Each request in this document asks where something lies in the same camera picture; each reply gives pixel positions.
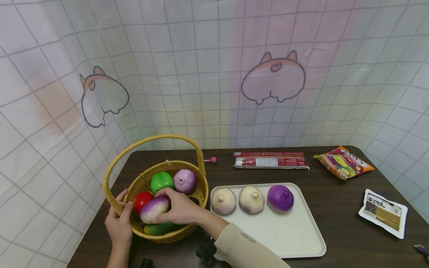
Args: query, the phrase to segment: pink lollipop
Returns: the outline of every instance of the pink lollipop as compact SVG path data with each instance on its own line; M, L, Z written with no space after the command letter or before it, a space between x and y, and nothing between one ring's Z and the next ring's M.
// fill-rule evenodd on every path
M216 164L218 162L218 159L216 157L212 157L210 159L204 160L204 162L210 162L212 164Z

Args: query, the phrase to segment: white packet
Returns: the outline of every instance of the white packet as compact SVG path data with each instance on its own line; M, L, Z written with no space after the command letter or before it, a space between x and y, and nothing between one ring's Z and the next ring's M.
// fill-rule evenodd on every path
M404 239L407 212L408 207L387 200L370 189L366 189L363 206L359 209L358 214L383 227L397 238Z

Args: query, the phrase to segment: toy fruit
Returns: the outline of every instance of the toy fruit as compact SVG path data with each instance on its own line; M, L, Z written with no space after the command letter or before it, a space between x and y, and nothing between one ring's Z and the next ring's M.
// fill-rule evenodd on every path
M239 204L242 210L257 213L264 209L265 198L258 188L246 186L240 191Z
M228 188L216 190L211 197L211 207L219 214L228 214L236 208L237 198Z
M165 235L166 233L179 230L183 225L174 223L148 224L145 225L143 231L147 235Z
M284 185L274 185L268 190L268 203L278 212L286 212L293 207L293 194Z
M154 199L153 195L150 192L139 193L134 199L133 208L136 213L140 214L142 208Z
M164 197L157 197L150 201L140 211L140 219L146 224L152 224L153 219L170 209L170 201Z
M189 169L179 170L173 178L174 188L179 193L190 193L195 188L196 177Z
M155 195L162 188L170 187L173 189L173 178L165 171L152 176L151 191Z

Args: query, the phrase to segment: cat ear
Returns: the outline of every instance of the cat ear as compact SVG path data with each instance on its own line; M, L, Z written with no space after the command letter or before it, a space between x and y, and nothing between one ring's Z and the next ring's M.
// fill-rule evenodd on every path
M81 77L82 87L85 88L85 78L82 75L80 75L80 77Z
M259 62L259 64L267 62L271 60L271 53L269 52L265 52L264 56L262 57L261 61Z
M296 54L296 51L292 50L286 58L296 61L297 57L298 55Z
M94 74L95 75L106 75L103 69L100 66L94 66Z

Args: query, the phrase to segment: dark wooden table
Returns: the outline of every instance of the dark wooden table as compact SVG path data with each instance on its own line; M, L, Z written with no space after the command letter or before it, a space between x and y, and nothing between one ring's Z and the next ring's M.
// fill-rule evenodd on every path
M351 153L370 163L356 147L346 146ZM336 178L315 154L335 147L253 148L203 150L206 159L218 158L217 165L206 164L209 190L220 185L292 182L301 188L307 204L326 242L327 251L320 258L288 259L292 268L336 267L429 267L413 248L414 244L429 247L429 225L378 171L374 170L344 182ZM234 169L235 151L304 152L310 170ZM116 196L127 188L145 169L164 161L184 160L196 164L195 151L138 151L129 157L112 192ZM387 199L406 205L408 210L405 239L400 240L375 224L358 216L366 188ZM109 204L104 201L85 234L68 267L106 267L111 243L104 226ZM200 228L173 244L155 244L135 237L130 267L139 267L143 258L151 258L157 268L229 267L224 262L204 263L196 257L199 245L207 244L209 236Z

